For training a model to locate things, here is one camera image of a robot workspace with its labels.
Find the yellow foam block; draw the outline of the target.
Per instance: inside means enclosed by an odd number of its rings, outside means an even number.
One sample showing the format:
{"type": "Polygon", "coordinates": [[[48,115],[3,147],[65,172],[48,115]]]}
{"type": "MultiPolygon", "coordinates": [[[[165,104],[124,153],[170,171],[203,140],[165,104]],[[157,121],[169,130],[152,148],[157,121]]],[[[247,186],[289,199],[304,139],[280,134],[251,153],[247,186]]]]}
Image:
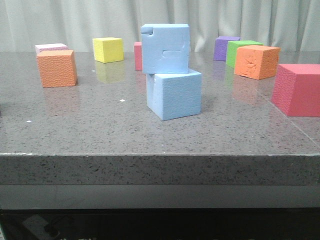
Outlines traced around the yellow foam block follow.
{"type": "Polygon", "coordinates": [[[93,38],[94,60],[101,63],[112,63],[124,60],[124,43],[122,38],[93,38]]]}

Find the small red foam block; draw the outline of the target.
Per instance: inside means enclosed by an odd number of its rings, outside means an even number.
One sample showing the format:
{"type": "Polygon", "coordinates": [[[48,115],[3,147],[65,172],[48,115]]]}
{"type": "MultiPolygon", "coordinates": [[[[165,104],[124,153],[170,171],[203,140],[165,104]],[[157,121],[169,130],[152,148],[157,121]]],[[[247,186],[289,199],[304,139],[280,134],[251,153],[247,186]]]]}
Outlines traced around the small red foam block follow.
{"type": "Polygon", "coordinates": [[[135,62],[135,70],[141,71],[143,69],[143,61],[142,61],[142,42],[136,41],[133,45],[134,47],[134,62],[135,62]]]}

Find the dented light blue foam block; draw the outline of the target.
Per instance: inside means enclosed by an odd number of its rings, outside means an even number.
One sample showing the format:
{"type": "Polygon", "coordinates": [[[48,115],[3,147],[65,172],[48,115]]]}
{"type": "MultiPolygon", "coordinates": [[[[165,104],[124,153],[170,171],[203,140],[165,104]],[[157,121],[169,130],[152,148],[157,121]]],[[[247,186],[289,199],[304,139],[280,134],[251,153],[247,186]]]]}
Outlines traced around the dented light blue foam block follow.
{"type": "Polygon", "coordinates": [[[140,33],[143,73],[188,73],[190,50],[188,24],[148,23],[140,27],[140,33]]]}

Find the large red foam block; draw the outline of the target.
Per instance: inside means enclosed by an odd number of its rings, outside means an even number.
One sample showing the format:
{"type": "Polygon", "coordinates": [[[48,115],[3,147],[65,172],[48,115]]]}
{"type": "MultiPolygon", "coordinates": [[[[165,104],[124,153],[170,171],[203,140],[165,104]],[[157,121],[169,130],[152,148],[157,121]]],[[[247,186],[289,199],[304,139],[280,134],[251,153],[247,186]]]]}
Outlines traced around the large red foam block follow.
{"type": "Polygon", "coordinates": [[[271,102],[286,116],[320,116],[320,65],[279,64],[271,102]]]}

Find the pale green curtain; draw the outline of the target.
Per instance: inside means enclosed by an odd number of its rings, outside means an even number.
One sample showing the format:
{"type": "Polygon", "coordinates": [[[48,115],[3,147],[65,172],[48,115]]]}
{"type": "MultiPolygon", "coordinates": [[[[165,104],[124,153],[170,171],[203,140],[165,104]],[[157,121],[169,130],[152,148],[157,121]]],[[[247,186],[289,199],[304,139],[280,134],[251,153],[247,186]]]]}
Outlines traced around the pale green curtain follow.
{"type": "Polygon", "coordinates": [[[144,24],[188,24],[194,52],[212,52],[218,36],[239,36],[283,51],[320,49],[317,0],[3,0],[0,49],[32,52],[63,43],[79,52],[93,38],[116,37],[132,51],[144,24]]]}

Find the dented orange foam block right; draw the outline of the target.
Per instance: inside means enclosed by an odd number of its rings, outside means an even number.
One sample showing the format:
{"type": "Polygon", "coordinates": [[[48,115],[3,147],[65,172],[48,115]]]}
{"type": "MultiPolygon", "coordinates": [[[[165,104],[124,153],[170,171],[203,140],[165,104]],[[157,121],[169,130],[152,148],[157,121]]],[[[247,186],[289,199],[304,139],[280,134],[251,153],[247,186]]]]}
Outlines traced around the dented orange foam block right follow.
{"type": "Polygon", "coordinates": [[[241,46],[236,52],[234,74],[255,80],[274,77],[280,51],[280,47],[274,46],[241,46]]]}

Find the purple foam block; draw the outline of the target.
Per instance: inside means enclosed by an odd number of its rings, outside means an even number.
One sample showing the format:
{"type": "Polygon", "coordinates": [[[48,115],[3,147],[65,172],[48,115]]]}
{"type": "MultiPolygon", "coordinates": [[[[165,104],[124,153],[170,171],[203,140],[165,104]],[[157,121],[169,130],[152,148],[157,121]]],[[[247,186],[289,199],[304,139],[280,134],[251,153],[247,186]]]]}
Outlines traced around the purple foam block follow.
{"type": "Polygon", "coordinates": [[[215,61],[226,61],[229,41],[239,41],[239,36],[218,36],[215,39],[213,59],[215,61]]]}

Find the smooth light blue foam block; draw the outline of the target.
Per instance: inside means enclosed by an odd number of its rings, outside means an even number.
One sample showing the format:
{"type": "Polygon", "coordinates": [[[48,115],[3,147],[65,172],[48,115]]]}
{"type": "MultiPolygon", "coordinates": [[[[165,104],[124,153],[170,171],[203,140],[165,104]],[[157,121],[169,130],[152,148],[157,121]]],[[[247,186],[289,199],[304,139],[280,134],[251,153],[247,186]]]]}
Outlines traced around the smooth light blue foam block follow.
{"type": "Polygon", "coordinates": [[[202,103],[202,74],[146,74],[147,106],[163,121],[198,115],[202,103]]]}

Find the green foam block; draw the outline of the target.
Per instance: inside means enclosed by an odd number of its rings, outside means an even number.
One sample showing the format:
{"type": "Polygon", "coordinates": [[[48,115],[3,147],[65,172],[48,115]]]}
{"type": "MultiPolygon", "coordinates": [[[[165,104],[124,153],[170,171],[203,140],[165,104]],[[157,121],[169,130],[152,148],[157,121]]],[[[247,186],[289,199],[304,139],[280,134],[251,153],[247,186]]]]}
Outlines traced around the green foam block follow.
{"type": "Polygon", "coordinates": [[[226,52],[226,65],[234,68],[237,57],[237,49],[239,47],[249,46],[249,45],[259,45],[263,46],[262,42],[254,41],[254,40],[231,40],[228,41],[227,44],[227,52],[226,52]]]}

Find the pale pink foam block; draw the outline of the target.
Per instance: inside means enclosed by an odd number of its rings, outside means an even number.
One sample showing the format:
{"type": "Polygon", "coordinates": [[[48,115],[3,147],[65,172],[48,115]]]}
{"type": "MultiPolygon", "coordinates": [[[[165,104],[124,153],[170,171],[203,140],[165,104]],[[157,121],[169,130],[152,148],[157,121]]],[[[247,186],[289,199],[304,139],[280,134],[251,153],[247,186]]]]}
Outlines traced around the pale pink foam block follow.
{"type": "Polygon", "coordinates": [[[63,43],[36,44],[35,52],[39,55],[42,51],[68,50],[68,46],[63,43]]]}

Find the orange foam block left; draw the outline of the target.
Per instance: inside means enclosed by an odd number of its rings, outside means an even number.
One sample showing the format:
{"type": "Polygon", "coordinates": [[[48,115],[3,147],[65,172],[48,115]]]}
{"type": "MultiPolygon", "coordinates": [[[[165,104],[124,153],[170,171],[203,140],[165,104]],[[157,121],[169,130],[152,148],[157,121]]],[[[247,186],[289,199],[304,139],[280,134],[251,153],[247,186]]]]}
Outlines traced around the orange foam block left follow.
{"type": "Polygon", "coordinates": [[[43,88],[72,87],[77,84],[73,50],[44,50],[36,56],[43,88]]]}

